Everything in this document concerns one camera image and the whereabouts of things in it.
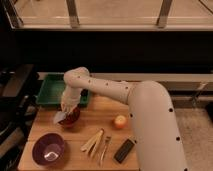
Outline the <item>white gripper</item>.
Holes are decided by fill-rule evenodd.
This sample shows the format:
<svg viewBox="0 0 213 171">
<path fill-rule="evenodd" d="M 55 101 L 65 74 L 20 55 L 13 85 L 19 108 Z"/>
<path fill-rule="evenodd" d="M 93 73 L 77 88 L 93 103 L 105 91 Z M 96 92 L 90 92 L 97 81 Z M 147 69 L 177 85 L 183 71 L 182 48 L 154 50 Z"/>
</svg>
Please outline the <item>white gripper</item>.
<svg viewBox="0 0 213 171">
<path fill-rule="evenodd" d="M 77 107 L 79 103 L 78 98 L 71 98 L 67 95 L 62 95 L 61 97 L 61 110 L 66 114 L 71 114 L 72 111 Z"/>
</svg>

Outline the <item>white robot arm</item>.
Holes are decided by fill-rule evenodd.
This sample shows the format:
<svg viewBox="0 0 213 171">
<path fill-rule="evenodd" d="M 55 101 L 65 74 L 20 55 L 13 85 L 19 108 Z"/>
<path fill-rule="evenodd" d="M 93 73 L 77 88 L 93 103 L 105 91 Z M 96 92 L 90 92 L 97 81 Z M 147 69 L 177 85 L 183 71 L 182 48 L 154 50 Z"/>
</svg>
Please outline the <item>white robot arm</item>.
<svg viewBox="0 0 213 171">
<path fill-rule="evenodd" d="M 82 89 L 129 106 L 141 171 L 189 171 L 171 97 L 155 81 L 131 84 L 98 79 L 85 67 L 64 73 L 63 111 L 71 112 L 80 101 Z"/>
</svg>

